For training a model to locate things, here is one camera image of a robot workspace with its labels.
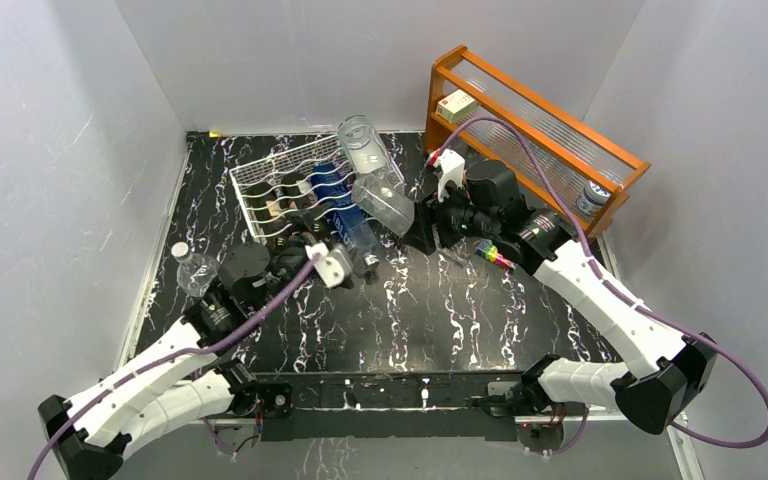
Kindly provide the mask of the blue labelled clear bottle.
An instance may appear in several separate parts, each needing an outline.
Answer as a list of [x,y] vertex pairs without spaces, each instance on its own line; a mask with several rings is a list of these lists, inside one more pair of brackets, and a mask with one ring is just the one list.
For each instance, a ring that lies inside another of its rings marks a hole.
[[310,182],[318,205],[325,208],[326,219],[349,252],[353,271],[368,279],[374,276],[380,264],[379,239],[363,211],[352,200],[346,178],[347,175],[341,175],[333,163],[321,163],[312,168]]

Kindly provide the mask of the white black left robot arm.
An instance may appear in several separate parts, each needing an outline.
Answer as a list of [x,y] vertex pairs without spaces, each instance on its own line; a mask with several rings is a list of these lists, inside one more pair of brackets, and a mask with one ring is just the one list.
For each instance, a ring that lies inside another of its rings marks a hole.
[[215,272],[182,278],[193,302],[158,340],[86,390],[39,404],[46,444],[28,478],[54,456],[68,479],[110,479],[138,450],[191,422],[288,416],[291,386],[262,381],[227,354],[309,278],[333,288],[351,273],[343,245],[301,230],[276,250],[243,243]]

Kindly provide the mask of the dark green wine bottle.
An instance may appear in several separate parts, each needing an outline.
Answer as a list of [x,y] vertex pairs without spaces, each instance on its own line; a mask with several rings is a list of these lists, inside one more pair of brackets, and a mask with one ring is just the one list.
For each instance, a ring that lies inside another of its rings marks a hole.
[[275,243],[287,224],[276,189],[267,182],[259,182],[247,187],[244,196],[263,237]]

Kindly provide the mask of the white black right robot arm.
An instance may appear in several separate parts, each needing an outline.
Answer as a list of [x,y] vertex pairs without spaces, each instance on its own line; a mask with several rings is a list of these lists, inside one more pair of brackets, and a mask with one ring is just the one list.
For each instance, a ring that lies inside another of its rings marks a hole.
[[620,355],[618,363],[547,354],[503,393],[471,399],[493,414],[547,414],[565,403],[620,411],[640,430],[660,434],[707,385],[719,354],[705,334],[684,333],[652,317],[620,285],[556,211],[527,205],[515,175],[498,160],[467,167],[451,150],[431,156],[435,193],[416,203],[411,227],[426,250],[463,237],[487,240],[500,255],[561,296]]

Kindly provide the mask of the clear glass bottle silver cap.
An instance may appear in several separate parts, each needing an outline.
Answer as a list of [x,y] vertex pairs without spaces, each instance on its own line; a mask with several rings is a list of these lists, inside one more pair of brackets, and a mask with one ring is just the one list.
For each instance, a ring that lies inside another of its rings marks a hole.
[[357,175],[374,174],[386,180],[397,192],[405,192],[400,170],[379,132],[366,116],[353,115],[345,119],[339,125],[337,136]]

